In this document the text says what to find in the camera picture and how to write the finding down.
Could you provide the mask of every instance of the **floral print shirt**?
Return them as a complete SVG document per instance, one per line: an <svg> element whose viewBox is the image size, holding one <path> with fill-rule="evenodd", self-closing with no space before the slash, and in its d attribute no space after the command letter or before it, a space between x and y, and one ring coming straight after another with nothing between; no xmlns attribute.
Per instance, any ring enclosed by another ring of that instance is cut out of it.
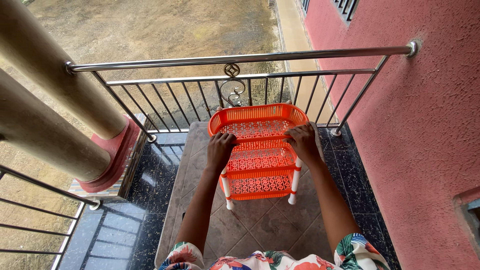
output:
<svg viewBox="0 0 480 270"><path fill-rule="evenodd" d="M335 263L314 254L295 260L286 251L255 251L245 259L221 257L211 266L204 265L202 258L196 246L180 242L158 270L390 270L382 255L359 233L340 241Z"/></svg>

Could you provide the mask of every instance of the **beige column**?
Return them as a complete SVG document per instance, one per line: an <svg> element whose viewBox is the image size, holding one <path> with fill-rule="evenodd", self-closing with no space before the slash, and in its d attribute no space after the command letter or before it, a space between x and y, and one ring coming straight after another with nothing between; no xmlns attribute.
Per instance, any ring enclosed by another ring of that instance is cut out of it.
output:
<svg viewBox="0 0 480 270"><path fill-rule="evenodd" d="M0 69L0 140L80 181L97 178L110 155Z"/></svg>
<svg viewBox="0 0 480 270"><path fill-rule="evenodd" d="M122 132L125 118L19 0L0 0L0 54L102 139Z"/></svg>

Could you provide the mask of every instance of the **dirt ground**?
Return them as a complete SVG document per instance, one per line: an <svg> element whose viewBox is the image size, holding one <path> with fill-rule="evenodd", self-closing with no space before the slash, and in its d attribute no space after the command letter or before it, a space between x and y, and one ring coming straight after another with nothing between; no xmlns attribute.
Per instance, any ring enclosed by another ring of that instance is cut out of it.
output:
<svg viewBox="0 0 480 270"><path fill-rule="evenodd" d="M268 7L268 0L36 0L28 6L28 9L76 63L281 51L275 12ZM0 68L86 136L92 135L90 130L1 58ZM284 63L242 64L240 68L241 74L281 72L284 71ZM103 72L102 75L108 81L223 75L223 65L125 70ZM279 85L279 80L269 81L269 102L278 99ZM98 86L99 91L108 96L119 111L124 113L110 95L100 85ZM197 85L187 83L186 86L201 120L207 120L208 115ZM263 86L263 80L252 81L254 105L263 101ZM202 87L210 109L216 108L218 101L215 86L205 83ZM195 121L195 114L182 86L172 84L172 88L189 120ZM166 119L167 125L172 126L173 122L168 119L166 110L154 96L151 87L143 86L143 89L161 116ZM128 90L146 112L153 113L135 87L128 87ZM115 87L115 91L133 112L140 112L121 88ZM177 119L181 117L180 110L165 85L160 86L159 91L174 116ZM286 87L283 100L287 99L289 90ZM241 101L243 104L247 103L246 91L241 96ZM156 117L154 120L160 129L165 128ZM178 123L182 128L187 127L183 120ZM71 176L5 143L0 144L0 153L0 164L64 190L71 184ZM0 181L0 197L69 215L75 214L78 205L8 176ZM0 223L57 232L65 232L69 225L68 220L64 218L53 218L48 214L5 203L1 203ZM62 241L62 237L3 228L0 229L0 234L3 235L0 240L1 248L57 251ZM53 256L49 255L1 253L0 269L49 269L52 260Z"/></svg>

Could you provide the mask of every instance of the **pink textured wall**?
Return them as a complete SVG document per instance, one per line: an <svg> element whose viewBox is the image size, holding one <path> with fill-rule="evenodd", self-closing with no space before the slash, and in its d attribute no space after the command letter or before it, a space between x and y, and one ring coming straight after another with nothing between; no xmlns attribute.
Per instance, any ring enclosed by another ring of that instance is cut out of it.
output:
<svg viewBox="0 0 480 270"><path fill-rule="evenodd" d="M422 43L413 59L390 58L348 120L403 269L480 269L454 206L480 184L479 14L477 0L360 0L347 27L330 0L310 1L314 49ZM374 67L379 59L320 66ZM366 78L354 79L339 116ZM346 80L332 90L334 102Z"/></svg>

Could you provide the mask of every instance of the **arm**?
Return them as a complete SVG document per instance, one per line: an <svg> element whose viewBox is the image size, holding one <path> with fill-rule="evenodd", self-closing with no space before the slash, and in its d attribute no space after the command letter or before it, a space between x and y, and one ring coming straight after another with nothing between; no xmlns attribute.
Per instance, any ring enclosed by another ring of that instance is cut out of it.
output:
<svg viewBox="0 0 480 270"><path fill-rule="evenodd" d="M207 150L207 166L187 208L185 217L180 225L176 243L189 242L204 253L207 238L210 211L212 210L213 196L215 195L218 178L230 159L232 144L236 137L233 134L217 133L210 138Z"/></svg>
<svg viewBox="0 0 480 270"><path fill-rule="evenodd" d="M306 125L287 130L285 134L293 139L284 139L284 142L292 145L295 153L310 169L330 249L335 253L336 246L343 237L350 233L360 233L360 229L338 191L327 165L320 158L312 125L307 122Z"/></svg>

